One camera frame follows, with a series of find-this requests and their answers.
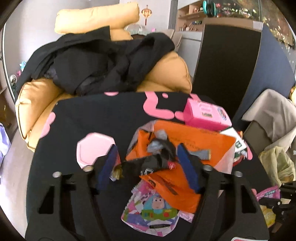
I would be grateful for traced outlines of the Kleenex Toy Story tissue pack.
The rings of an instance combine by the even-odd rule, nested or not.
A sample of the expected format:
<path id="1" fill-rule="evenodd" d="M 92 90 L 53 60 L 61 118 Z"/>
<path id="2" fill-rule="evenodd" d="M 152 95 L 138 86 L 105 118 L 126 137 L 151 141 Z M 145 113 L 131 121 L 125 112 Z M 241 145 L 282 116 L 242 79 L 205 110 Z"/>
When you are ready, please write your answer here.
<path id="1" fill-rule="evenodd" d="M 164 237 L 175 229 L 178 213 L 152 185 L 141 180 L 133 188 L 121 220 L 138 232 Z"/>

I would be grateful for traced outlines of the pink yellow snack bag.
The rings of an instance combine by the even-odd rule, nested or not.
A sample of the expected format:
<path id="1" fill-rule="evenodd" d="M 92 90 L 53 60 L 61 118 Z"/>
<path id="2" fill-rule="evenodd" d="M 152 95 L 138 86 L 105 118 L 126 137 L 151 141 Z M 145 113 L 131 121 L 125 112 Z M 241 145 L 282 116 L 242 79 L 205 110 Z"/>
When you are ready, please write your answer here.
<path id="1" fill-rule="evenodd" d="M 276 214 L 273 209 L 281 204 L 278 186 L 269 187 L 255 195 L 262 210 L 268 228 L 275 224 Z"/>

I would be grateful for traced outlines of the yellowish trash bag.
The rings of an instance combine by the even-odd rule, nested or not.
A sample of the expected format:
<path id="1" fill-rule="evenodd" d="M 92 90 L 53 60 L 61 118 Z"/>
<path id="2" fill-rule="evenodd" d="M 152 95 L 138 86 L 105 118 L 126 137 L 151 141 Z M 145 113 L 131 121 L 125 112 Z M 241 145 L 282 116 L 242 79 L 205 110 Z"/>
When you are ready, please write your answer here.
<path id="1" fill-rule="evenodd" d="M 295 164 L 282 147 L 273 147 L 259 154 L 272 186 L 295 181 Z"/>

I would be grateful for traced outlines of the pink hexagonal small box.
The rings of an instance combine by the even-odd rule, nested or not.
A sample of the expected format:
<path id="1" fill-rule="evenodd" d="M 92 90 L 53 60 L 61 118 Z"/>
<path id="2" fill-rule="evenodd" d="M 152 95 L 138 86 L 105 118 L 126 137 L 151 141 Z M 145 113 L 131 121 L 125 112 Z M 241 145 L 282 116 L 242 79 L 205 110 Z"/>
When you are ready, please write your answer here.
<path id="1" fill-rule="evenodd" d="M 93 165 L 98 157 L 107 155 L 112 145 L 113 137 L 101 133 L 89 133 L 77 143 L 76 160 L 80 168 Z"/>

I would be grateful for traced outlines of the small pink wrapper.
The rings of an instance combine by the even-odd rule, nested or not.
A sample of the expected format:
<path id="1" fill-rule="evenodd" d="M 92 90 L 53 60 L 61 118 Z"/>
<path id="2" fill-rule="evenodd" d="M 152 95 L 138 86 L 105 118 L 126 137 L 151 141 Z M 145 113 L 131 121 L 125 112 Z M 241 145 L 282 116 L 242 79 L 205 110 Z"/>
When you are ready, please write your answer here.
<path id="1" fill-rule="evenodd" d="M 179 211 L 179 212 L 178 212 L 178 216 L 179 216 L 180 218 L 182 218 L 183 220 L 185 220 L 185 221 L 187 221 L 187 222 L 189 222 L 189 223 L 192 223 L 195 214 L 193 214 L 193 213 L 188 213 L 188 212 L 185 212 L 185 211 Z"/>

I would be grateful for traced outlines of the green white milk carton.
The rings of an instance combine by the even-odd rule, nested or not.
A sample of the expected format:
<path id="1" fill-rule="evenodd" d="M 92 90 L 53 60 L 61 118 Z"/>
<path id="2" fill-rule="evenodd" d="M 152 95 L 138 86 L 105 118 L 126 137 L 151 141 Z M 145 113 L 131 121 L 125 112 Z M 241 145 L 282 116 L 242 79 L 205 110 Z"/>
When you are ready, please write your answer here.
<path id="1" fill-rule="evenodd" d="M 220 131 L 220 134 L 235 138 L 234 162 L 237 162 L 241 157 L 247 157 L 247 145 L 239 132 L 237 132 L 233 127 L 229 127 Z"/>

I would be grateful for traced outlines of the red snack wrapper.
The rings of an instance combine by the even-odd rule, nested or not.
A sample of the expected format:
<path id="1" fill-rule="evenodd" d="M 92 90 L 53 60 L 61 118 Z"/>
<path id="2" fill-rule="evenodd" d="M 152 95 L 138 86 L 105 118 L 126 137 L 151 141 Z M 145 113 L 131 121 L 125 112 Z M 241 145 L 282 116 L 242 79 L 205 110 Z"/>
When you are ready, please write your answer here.
<path id="1" fill-rule="evenodd" d="M 247 142 L 243 140 L 243 131 L 237 131 L 238 137 L 235 143 L 235 154 L 233 167 L 237 166 L 243 160 L 251 160 L 253 158 L 253 153 L 248 146 Z"/>

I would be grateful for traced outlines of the beige grey cloth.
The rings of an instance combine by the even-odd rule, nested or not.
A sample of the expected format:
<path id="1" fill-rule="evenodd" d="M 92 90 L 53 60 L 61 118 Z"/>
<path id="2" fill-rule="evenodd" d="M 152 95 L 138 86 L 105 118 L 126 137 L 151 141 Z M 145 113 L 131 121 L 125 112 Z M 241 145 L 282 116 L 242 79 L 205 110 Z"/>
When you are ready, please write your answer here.
<path id="1" fill-rule="evenodd" d="M 295 105 L 278 92 L 267 89 L 243 114 L 243 121 L 255 121 L 266 132 L 271 145 L 295 155 Z"/>

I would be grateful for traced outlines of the purple plastic bag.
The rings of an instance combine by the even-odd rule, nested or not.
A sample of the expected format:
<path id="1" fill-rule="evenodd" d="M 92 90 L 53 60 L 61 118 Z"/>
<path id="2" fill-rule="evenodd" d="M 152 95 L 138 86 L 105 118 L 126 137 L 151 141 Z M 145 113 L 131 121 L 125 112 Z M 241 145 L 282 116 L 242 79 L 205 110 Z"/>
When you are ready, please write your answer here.
<path id="1" fill-rule="evenodd" d="M 0 167 L 2 166 L 4 157 L 7 155 L 11 147 L 11 141 L 6 133 L 6 129 L 2 123 L 0 123 Z"/>

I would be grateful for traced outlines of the black jacket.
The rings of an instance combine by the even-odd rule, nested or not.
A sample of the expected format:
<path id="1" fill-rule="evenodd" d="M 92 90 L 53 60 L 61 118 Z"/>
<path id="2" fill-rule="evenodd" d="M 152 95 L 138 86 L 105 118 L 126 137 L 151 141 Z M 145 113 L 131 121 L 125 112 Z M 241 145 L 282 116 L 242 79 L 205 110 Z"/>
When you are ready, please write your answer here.
<path id="1" fill-rule="evenodd" d="M 112 41 L 109 27 L 65 34 L 32 54 L 16 92 L 41 77 L 72 95 L 136 91 L 158 61 L 174 49 L 164 33 L 127 41 Z"/>

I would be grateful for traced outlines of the yellow duck plush toy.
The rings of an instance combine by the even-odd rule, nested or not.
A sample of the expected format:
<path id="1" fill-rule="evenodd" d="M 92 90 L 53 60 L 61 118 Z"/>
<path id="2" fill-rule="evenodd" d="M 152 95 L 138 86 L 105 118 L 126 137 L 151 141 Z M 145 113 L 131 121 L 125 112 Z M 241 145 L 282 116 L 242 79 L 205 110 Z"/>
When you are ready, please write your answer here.
<path id="1" fill-rule="evenodd" d="M 289 99 L 294 105 L 296 105 L 296 85 L 291 88 Z"/>

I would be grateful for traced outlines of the blue cloth covered cabinet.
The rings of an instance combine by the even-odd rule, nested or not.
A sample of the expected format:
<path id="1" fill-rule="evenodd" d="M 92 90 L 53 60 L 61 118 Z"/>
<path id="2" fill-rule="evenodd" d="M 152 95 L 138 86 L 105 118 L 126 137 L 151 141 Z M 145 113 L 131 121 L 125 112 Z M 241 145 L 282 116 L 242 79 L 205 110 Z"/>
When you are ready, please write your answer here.
<path id="1" fill-rule="evenodd" d="M 279 42 L 264 25 L 255 68 L 241 104 L 232 119 L 233 126 L 240 130 L 247 128 L 248 124 L 242 120 L 242 116 L 264 90 L 272 89 L 284 97 L 289 97 L 290 89 L 294 85 L 295 76 L 290 63 Z"/>

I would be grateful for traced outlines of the yellow long pillow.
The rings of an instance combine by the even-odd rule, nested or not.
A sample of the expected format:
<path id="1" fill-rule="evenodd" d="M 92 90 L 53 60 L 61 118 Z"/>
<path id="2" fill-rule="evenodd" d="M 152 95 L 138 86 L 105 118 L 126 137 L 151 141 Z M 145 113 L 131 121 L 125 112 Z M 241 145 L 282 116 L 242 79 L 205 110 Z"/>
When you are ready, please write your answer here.
<path id="1" fill-rule="evenodd" d="M 125 3 L 87 9 L 62 9 L 57 13 L 54 31 L 57 34 L 80 34 L 105 26 L 123 29 L 139 21 L 138 4 Z"/>

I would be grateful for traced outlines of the teal fan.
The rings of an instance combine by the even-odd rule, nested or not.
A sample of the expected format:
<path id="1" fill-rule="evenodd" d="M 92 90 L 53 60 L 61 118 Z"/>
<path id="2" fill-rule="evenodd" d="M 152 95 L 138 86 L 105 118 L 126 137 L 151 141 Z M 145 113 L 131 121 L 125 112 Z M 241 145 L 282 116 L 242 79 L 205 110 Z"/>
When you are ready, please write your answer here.
<path id="1" fill-rule="evenodd" d="M 216 17 L 217 8 L 214 2 L 203 1 L 203 12 L 207 17 Z"/>

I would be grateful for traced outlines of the red Chinese knot ornament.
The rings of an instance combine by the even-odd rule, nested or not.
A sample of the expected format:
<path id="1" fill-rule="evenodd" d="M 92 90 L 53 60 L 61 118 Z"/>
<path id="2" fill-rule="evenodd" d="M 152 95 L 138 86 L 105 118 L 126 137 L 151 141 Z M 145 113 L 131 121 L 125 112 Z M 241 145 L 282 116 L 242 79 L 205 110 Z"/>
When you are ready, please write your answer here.
<path id="1" fill-rule="evenodd" d="M 144 16 L 144 19 L 145 19 L 144 25 L 146 26 L 147 25 L 147 19 L 152 15 L 152 10 L 149 9 L 148 5 L 146 5 L 146 7 L 142 9 L 141 13 Z"/>

